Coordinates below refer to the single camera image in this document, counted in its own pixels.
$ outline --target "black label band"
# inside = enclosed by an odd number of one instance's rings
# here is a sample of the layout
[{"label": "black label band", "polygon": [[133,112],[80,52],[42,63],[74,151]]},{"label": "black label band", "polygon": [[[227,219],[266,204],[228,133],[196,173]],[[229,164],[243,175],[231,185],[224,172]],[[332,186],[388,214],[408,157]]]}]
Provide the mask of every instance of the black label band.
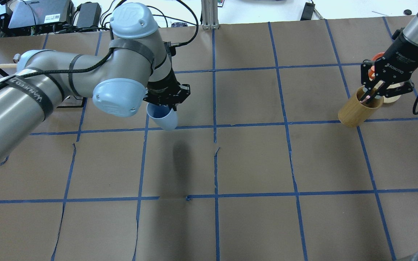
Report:
[{"label": "black label band", "polygon": [[46,118],[53,112],[54,106],[49,97],[40,88],[28,83],[22,77],[13,76],[5,80],[5,83],[8,84],[8,87],[23,91],[23,93],[27,94],[34,101],[36,101],[45,114],[44,120],[46,120]]}]

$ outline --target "white floor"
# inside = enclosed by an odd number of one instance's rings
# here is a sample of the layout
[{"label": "white floor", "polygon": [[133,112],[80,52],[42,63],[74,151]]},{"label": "white floor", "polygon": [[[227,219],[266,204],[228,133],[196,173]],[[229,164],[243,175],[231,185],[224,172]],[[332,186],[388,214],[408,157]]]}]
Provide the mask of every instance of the white floor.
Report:
[{"label": "white floor", "polygon": [[[19,0],[10,1],[13,9]],[[218,17],[221,24],[243,24],[277,21],[296,21],[301,17],[304,3],[310,0],[225,0],[219,7]],[[78,6],[85,0],[73,0]],[[108,9],[111,0],[97,0],[103,12]],[[167,16],[194,22],[193,16],[175,0],[135,0],[145,5],[152,5]],[[201,15],[201,0],[184,0],[197,18]],[[418,12],[418,0],[315,0],[317,11],[325,19],[361,18],[380,16],[400,16],[406,9]],[[165,27],[164,18],[155,17],[161,27]],[[169,19],[169,25],[176,20]]]}]

